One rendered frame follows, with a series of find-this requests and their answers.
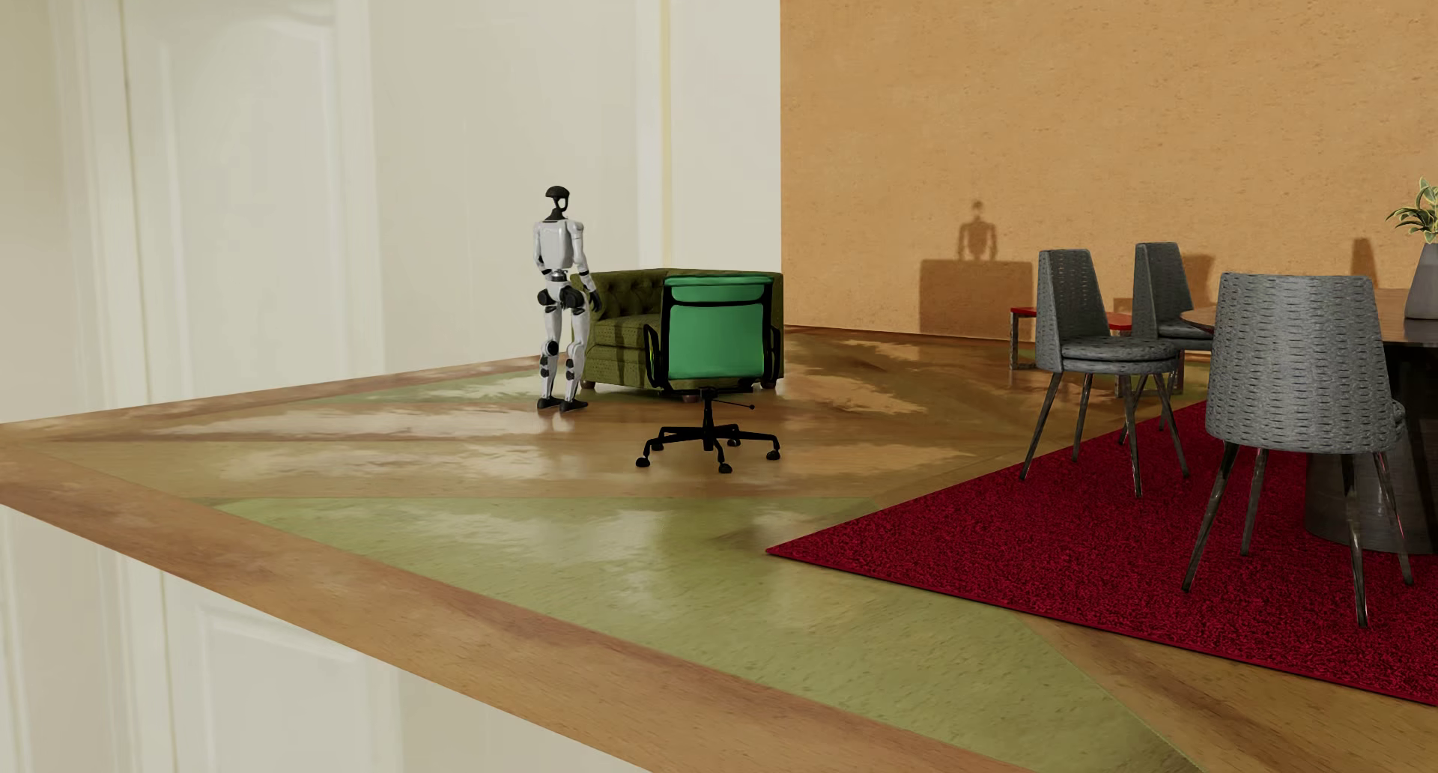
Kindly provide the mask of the white humanoid robot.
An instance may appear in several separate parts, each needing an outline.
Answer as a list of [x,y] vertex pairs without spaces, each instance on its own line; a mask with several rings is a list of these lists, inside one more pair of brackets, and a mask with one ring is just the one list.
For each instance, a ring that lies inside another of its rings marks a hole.
[[[546,330],[539,356],[544,386],[536,408],[559,407],[561,412],[571,412],[587,407],[587,402],[578,399],[578,389],[585,366],[591,318],[603,310],[603,302],[587,264],[584,226],[578,220],[565,217],[568,190],[564,185],[549,185],[545,195],[554,200],[554,208],[533,226],[533,261],[545,279],[545,287],[536,297],[544,307]],[[564,315],[571,316],[572,341],[567,348],[565,361],[568,389],[564,398],[558,398],[552,392],[559,369]]]

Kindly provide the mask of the grey vase with plant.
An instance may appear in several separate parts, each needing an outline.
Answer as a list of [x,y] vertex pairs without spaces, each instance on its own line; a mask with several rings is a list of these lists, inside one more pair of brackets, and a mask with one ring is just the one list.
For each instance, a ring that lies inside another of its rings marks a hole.
[[1418,233],[1425,246],[1416,264],[1405,303],[1408,320],[1438,320],[1438,185],[1419,178],[1411,207],[1389,213],[1395,228]]

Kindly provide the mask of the grey woven dining chair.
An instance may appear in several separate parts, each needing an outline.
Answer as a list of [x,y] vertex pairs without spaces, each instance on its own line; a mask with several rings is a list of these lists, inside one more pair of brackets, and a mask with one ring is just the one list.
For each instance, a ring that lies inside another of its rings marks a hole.
[[1188,351],[1211,351],[1214,330],[1183,320],[1194,309],[1181,250],[1173,241],[1137,243],[1135,250],[1132,338],[1168,341],[1179,351],[1179,364],[1168,379],[1168,392],[1183,389],[1183,356]]
[[1366,628],[1355,455],[1366,453],[1373,461],[1379,509],[1396,533],[1403,580],[1414,583],[1388,461],[1406,428],[1405,409],[1391,395],[1372,282],[1357,274],[1225,272],[1212,358],[1205,425],[1224,453],[1182,589],[1194,583],[1241,445],[1258,451],[1250,522],[1268,453],[1326,453],[1340,458],[1355,612]]
[[1028,476],[1061,378],[1068,372],[1080,374],[1084,378],[1073,458],[1077,458],[1080,453],[1093,378],[1113,375],[1117,379],[1119,395],[1125,401],[1125,432],[1130,451],[1132,478],[1135,494],[1140,496],[1136,434],[1139,392],[1130,389],[1129,381],[1136,376],[1152,376],[1160,397],[1163,420],[1173,440],[1176,463],[1182,476],[1189,476],[1181,437],[1176,434],[1171,394],[1163,379],[1163,374],[1179,366],[1179,351],[1165,341],[1112,336],[1090,250],[1050,249],[1040,251],[1035,338],[1035,364],[1041,371],[1053,372],[1053,381],[1050,381],[1020,473],[1021,481]]

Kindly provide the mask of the small red side table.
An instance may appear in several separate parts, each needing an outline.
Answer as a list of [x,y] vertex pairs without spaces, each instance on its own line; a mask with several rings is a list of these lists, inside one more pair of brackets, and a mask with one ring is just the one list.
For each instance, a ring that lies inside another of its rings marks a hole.
[[[1032,320],[1037,316],[1037,310],[1032,306],[1012,306],[1009,309],[1009,338],[1008,338],[1008,368],[1009,371],[1031,371],[1035,369],[1035,364],[1021,364],[1018,359],[1018,333],[1021,320]],[[1132,330],[1132,318],[1125,312],[1109,310],[1107,328],[1110,333],[1119,333],[1119,336],[1127,336]]]

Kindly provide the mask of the dark round dining table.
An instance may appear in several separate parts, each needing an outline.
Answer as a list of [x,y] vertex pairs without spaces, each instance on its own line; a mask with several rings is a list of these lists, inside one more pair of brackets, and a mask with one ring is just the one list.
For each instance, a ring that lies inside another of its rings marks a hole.
[[[1405,318],[1406,289],[1375,292],[1392,395],[1405,409],[1405,431],[1388,467],[1411,555],[1438,553],[1438,320]],[[1349,527],[1339,455],[1300,455],[1306,473],[1303,523],[1333,543]]]

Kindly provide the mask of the dark red carpet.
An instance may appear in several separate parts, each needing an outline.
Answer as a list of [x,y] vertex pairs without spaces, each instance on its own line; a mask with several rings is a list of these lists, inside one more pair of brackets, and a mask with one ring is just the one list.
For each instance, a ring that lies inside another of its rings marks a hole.
[[834,524],[769,553],[1119,635],[1438,705],[1438,557],[1366,550],[1368,628],[1349,550],[1306,530],[1307,455],[1273,453],[1251,555],[1240,555],[1252,448],[1238,455],[1189,592],[1181,580],[1222,455],[1202,402],[1176,411],[1192,476],[1140,422],[1143,496],[1110,432]]

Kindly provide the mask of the green swivel office chair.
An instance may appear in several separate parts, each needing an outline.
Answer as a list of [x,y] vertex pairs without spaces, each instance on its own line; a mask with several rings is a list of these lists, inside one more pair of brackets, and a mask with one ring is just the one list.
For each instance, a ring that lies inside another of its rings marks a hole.
[[771,443],[768,461],[781,458],[781,443],[771,432],[746,432],[739,425],[718,425],[713,404],[719,395],[738,394],[748,384],[778,378],[781,333],[771,325],[774,279],[764,273],[679,274],[663,282],[659,328],[644,328],[646,375],[651,386],[673,392],[674,381],[699,381],[705,412],[702,425],[663,425],[646,440],[636,467],[650,466],[650,453],[672,443],[697,440],[716,453],[719,473],[731,473],[725,445],[746,440]]

